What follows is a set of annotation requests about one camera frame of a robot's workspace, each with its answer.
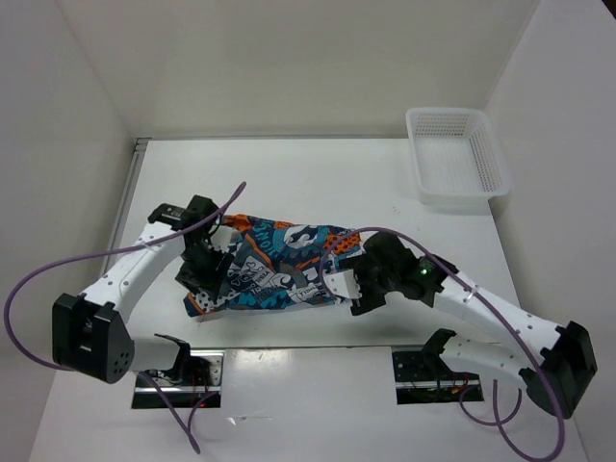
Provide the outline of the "colourful patterned shorts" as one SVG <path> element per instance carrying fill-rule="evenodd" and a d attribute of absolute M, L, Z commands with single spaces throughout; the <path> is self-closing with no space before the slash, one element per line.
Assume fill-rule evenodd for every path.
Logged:
<path fill-rule="evenodd" d="M 338 270 L 344 259 L 363 253 L 360 236 L 335 225 L 233 215 L 223 217 L 221 226 L 237 229 L 242 239 L 230 253 L 231 264 L 218 296 L 203 291 L 193 295 L 185 288 L 185 309 L 192 318 L 226 310 L 280 311 L 300 304 L 333 304 L 336 299 L 323 287 L 321 277 Z"/>

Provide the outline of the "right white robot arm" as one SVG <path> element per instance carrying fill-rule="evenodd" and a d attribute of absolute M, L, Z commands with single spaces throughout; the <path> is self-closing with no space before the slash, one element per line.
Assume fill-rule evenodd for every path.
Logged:
<path fill-rule="evenodd" d="M 496 341 L 479 346 L 442 328 L 422 356 L 423 370 L 443 378 L 456 366 L 494 372 L 519 385 L 551 415 L 573 416 L 598 366 L 588 330 L 575 321 L 544 320 L 476 285 L 454 264 L 437 255 L 416 256 L 399 237 L 380 231 L 362 252 L 339 264 L 358 286 L 351 313 L 361 316 L 383 306 L 388 293 L 452 315 Z"/>

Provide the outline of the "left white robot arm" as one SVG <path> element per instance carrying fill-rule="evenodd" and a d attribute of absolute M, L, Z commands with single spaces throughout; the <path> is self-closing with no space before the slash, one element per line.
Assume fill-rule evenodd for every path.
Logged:
<path fill-rule="evenodd" d="M 216 297 L 232 257 L 232 231 L 223 211 L 196 195 L 185 208 L 162 204 L 148 217 L 124 256 L 79 295 L 60 295 L 52 308 L 52 358 L 56 365 L 114 384 L 128 372 L 156 371 L 178 385 L 198 364 L 189 343 L 169 335 L 135 341 L 127 323 L 138 302 L 176 258 L 177 281 L 189 292 Z"/>

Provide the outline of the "white plastic basket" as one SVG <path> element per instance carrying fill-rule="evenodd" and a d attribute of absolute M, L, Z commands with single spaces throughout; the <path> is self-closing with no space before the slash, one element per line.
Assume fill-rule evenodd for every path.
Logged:
<path fill-rule="evenodd" d="M 422 203 L 471 209 L 511 193 L 509 168 L 484 112 L 412 108 L 406 112 L 405 122 Z"/>

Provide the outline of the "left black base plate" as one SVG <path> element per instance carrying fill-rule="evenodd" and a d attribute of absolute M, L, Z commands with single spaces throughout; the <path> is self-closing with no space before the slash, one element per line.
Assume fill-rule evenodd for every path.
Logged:
<path fill-rule="evenodd" d="M 224 353 L 205 351 L 193 355 L 182 371 L 149 370 L 146 373 L 161 389 L 174 408 L 217 409 L 221 405 L 221 381 Z M 137 377 L 131 408 L 162 409 L 166 403 L 157 389 L 142 377 Z"/>

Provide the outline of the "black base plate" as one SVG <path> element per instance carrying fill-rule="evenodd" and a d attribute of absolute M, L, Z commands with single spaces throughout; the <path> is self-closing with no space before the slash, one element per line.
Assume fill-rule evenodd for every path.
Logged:
<path fill-rule="evenodd" d="M 174 408 L 217 409 L 221 405 L 221 381 L 224 353 L 205 351 L 193 355 L 182 371 L 149 370 L 146 373 L 161 389 Z M 166 403 L 157 389 L 142 377 L 137 377 L 131 408 L 162 409 Z"/>
<path fill-rule="evenodd" d="M 484 401 L 479 377 L 453 372 L 441 359 L 417 349 L 392 352 L 398 405 Z"/>

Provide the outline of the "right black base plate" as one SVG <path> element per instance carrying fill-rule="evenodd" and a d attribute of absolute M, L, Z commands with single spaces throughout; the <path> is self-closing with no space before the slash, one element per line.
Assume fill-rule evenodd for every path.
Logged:
<path fill-rule="evenodd" d="M 453 372 L 441 359 L 417 349 L 392 352 L 398 405 L 484 401 L 479 377 Z"/>

